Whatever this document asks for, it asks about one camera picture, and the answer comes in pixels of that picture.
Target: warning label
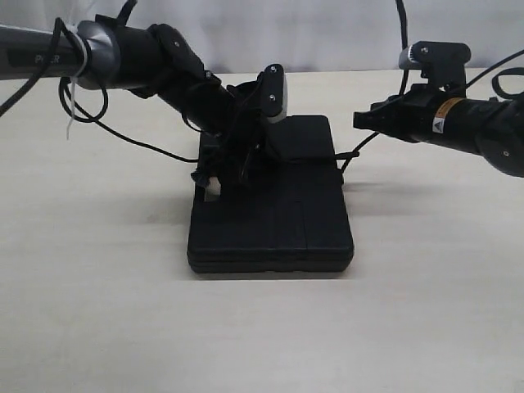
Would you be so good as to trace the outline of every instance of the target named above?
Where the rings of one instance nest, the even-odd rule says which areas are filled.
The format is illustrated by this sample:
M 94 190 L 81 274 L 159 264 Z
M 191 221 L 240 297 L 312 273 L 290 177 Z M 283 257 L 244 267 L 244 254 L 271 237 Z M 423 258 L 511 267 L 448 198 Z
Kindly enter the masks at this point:
M 464 100 L 462 97 L 450 98 L 444 102 L 439 110 L 435 113 L 435 119 L 433 119 L 433 132 L 444 133 L 445 118 L 456 104 Z

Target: black plastic box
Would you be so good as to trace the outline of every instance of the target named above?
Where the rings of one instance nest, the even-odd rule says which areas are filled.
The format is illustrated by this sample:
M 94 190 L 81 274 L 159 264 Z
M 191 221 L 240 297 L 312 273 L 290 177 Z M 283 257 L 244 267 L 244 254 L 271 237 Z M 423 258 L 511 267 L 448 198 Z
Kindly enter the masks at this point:
M 334 155 L 328 119 L 292 116 L 272 126 L 287 158 Z M 215 140 L 201 137 L 201 153 Z M 354 254 L 343 178 L 335 162 L 285 164 L 249 188 L 206 201 L 196 187 L 187 256 L 196 273 L 341 272 Z

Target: beige table surface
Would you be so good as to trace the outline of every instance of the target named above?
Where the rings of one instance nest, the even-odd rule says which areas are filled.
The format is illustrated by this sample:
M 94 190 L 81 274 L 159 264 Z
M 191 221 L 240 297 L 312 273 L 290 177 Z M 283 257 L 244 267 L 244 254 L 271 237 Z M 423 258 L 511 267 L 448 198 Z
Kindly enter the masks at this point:
M 368 135 L 352 112 L 400 73 L 288 78 L 290 114 L 329 116 L 345 151 Z M 3 99 L 18 85 L 0 84 Z M 56 85 L 0 120 L 1 392 L 524 391 L 521 179 L 381 137 L 346 175 L 346 273 L 197 277 L 192 166 L 96 126 L 67 142 Z M 489 95 L 489 80 L 471 91 Z M 160 100 L 114 92 L 106 122 L 196 154 Z

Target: black case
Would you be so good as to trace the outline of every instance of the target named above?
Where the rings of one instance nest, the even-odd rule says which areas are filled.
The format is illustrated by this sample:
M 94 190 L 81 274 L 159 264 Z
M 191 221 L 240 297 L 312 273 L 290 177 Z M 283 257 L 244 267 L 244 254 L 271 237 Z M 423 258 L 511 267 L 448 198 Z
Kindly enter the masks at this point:
M 271 127 L 282 156 L 334 155 L 324 116 L 291 116 Z M 201 137 L 201 157 L 215 140 Z M 187 256 L 196 273 L 341 272 L 354 254 L 343 177 L 335 162 L 286 164 L 222 188 L 206 201 L 196 187 Z

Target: white wall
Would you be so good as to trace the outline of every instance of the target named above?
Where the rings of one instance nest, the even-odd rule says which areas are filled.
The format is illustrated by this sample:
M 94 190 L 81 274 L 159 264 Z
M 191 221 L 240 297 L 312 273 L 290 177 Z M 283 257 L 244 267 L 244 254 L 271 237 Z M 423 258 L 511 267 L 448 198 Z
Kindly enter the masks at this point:
M 115 15 L 124 0 L 91 12 Z M 91 0 L 80 0 L 81 8 Z M 47 27 L 68 16 L 71 0 L 0 0 L 0 23 Z M 470 66 L 487 66 L 524 47 L 524 0 L 405 0 L 410 41 L 467 43 Z M 140 0 L 131 24 L 169 23 L 216 71 L 379 70 L 400 51 L 395 0 Z

